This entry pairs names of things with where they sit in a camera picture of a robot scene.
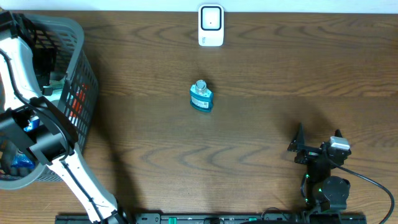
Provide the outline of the white wet wipes pack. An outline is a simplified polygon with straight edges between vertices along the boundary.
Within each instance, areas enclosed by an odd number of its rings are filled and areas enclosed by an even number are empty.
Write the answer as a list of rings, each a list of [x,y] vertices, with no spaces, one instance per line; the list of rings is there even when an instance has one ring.
[[[57,96],[61,95],[63,91],[63,87],[65,85],[65,80],[50,80],[50,85],[44,86],[44,95],[45,96]]]

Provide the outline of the blue Oreo cookie pack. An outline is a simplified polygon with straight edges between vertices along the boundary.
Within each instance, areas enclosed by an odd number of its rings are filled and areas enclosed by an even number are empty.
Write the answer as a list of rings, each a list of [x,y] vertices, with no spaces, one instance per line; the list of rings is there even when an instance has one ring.
[[[24,128],[24,131],[30,132],[30,131],[38,128],[39,124],[40,124],[40,119],[37,116],[33,117],[29,121],[29,125]],[[35,162],[33,160],[29,159],[22,151],[20,151],[18,149],[16,152],[16,155],[13,158],[11,167],[34,169]]]

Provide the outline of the teal mouthwash bottle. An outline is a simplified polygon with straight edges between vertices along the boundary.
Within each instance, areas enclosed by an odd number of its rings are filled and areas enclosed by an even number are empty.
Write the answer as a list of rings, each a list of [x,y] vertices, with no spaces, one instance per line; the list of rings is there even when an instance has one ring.
[[[209,113],[213,109],[213,92],[206,81],[198,80],[190,87],[190,104],[199,111]]]

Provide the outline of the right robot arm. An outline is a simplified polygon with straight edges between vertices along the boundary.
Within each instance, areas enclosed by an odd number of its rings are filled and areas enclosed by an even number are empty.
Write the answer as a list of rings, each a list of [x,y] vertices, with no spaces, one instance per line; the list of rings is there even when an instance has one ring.
[[[351,184],[348,180],[331,174],[331,170],[342,166],[351,154],[350,145],[340,130],[319,147],[305,143],[303,125],[298,125],[288,151],[296,153],[294,162],[307,166],[300,191],[306,209],[300,219],[304,223],[341,223],[341,212],[347,208]]]

